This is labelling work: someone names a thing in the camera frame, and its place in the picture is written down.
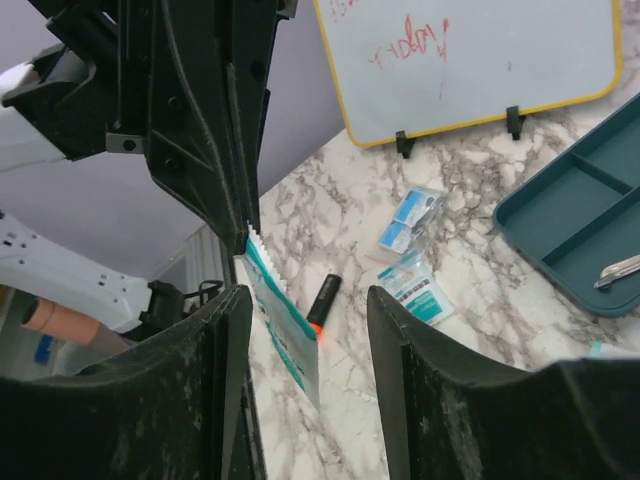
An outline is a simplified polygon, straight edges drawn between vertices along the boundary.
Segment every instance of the teal tray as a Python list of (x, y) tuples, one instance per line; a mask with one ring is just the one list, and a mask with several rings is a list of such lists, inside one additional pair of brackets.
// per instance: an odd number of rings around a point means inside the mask
[(640, 305), (640, 272), (593, 286), (603, 268), (640, 254), (640, 95), (503, 200), (493, 221), (584, 309), (617, 317)]

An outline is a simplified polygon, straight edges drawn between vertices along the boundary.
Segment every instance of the plastic package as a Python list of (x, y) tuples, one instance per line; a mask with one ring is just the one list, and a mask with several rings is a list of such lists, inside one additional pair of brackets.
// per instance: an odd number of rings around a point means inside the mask
[(425, 252), (438, 233), (444, 199), (437, 190), (411, 187), (367, 257), (392, 265), (411, 250)]
[(287, 297), (260, 236), (249, 228), (247, 251), (241, 257), (256, 302), (267, 315), (271, 340), (285, 367), (316, 408), (320, 408), (318, 338), (311, 324)]
[(378, 275), (380, 284), (416, 318), (435, 323), (453, 313), (453, 306), (417, 250), (411, 250)]

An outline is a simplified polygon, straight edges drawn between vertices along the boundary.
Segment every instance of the highlighter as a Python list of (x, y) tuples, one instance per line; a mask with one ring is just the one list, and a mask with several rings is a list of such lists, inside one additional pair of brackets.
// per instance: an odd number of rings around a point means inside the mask
[(316, 299), (313, 301), (313, 305), (311, 305), (311, 310), (309, 310), (309, 315), (307, 315), (307, 321), (311, 324), (318, 335), (322, 333), (324, 323), (327, 321), (329, 311), (331, 310), (333, 301), (338, 294), (341, 283), (342, 278), (338, 275), (334, 275), (332, 273), (327, 275), (322, 287), (320, 287), (320, 291), (318, 292)]

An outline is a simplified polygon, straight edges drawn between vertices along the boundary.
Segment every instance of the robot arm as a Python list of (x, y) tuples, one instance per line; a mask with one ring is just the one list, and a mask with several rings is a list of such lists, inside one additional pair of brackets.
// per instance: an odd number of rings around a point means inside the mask
[(106, 268), (0, 212), (0, 284), (89, 315), (119, 333), (140, 325), (149, 283)]
[[(0, 75), (0, 95), (18, 88), (33, 73), (17, 65)], [(0, 173), (65, 155), (13, 107), (0, 107)], [(130, 277), (78, 255), (0, 211), (0, 284), (46, 298), (96, 318), (124, 333), (140, 325), (152, 291)]]
[[(260, 229), (256, 170), (275, 33), (296, 1), (29, 1), (63, 44), (0, 76), (0, 173), (105, 150), (143, 154), (162, 189), (229, 253), (243, 253), (248, 224)], [(182, 314), (172, 286), (107, 269), (7, 213), (0, 242), (1, 284), (118, 332)]]

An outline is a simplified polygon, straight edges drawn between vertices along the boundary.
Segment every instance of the white packet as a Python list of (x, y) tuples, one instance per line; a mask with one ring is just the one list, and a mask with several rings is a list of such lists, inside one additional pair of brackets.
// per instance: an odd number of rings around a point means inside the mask
[(453, 305), (416, 250), (381, 272), (378, 280), (387, 292), (425, 323), (439, 322), (453, 313)]
[(285, 282), (251, 226), (247, 250), (241, 258), (256, 301), (267, 315), (267, 328), (280, 358), (311, 403), (319, 409), (316, 332), (287, 297)]

